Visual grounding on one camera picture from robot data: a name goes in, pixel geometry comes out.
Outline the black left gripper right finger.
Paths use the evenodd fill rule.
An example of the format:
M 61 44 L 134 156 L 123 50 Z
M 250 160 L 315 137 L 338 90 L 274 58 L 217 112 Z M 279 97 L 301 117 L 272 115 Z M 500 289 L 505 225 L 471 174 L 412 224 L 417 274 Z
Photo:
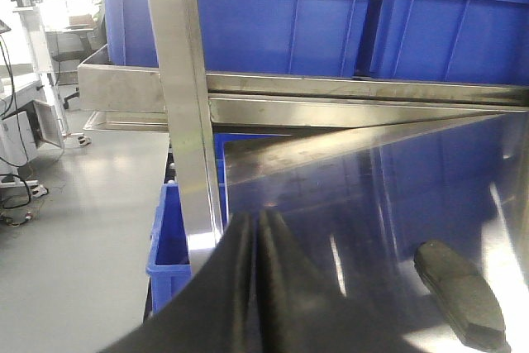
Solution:
M 256 298 L 266 352 L 407 352 L 384 319 L 346 298 L 275 210 L 257 222 Z

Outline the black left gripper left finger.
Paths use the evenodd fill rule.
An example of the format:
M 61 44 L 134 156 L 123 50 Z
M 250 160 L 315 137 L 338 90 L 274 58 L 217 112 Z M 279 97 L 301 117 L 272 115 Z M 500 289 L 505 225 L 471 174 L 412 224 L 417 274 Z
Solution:
M 244 352 L 254 223 L 232 216 L 207 262 L 161 311 L 104 352 Z

